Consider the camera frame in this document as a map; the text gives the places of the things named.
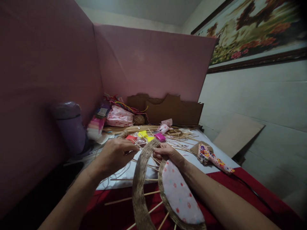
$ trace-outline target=yellow clip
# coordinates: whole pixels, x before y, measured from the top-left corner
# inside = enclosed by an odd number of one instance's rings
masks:
[[[147,141],[150,142],[154,139],[154,137],[146,137]]]
[[[148,137],[146,130],[144,130],[144,131],[142,131],[142,132],[139,132],[139,133],[138,133],[138,136],[141,137],[141,138],[142,138],[142,136],[143,136],[143,138]]]

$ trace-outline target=pink bag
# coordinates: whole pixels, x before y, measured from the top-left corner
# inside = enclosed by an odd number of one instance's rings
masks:
[[[124,110],[122,107],[112,105],[106,123],[110,126],[125,127],[133,125],[133,114]]]

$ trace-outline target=painting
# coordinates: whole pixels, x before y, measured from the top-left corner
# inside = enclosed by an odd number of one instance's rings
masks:
[[[306,57],[295,0],[228,0],[191,34],[217,38],[209,73]]]

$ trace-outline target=hand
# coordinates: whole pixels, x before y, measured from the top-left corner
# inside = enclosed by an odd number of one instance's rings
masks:
[[[155,158],[161,160],[162,155],[167,155],[172,160],[172,162],[178,167],[179,170],[184,170],[186,163],[185,158],[169,144],[161,143],[160,148],[153,149],[153,156]]]
[[[123,168],[140,149],[124,139],[108,140],[101,153],[89,165],[91,177],[101,181]]]

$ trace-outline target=pink partition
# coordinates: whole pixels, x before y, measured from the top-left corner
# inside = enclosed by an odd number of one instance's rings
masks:
[[[95,24],[106,93],[197,102],[215,46],[214,38]]]
[[[68,157],[47,108],[103,95],[93,24],[74,0],[0,2],[0,217]]]

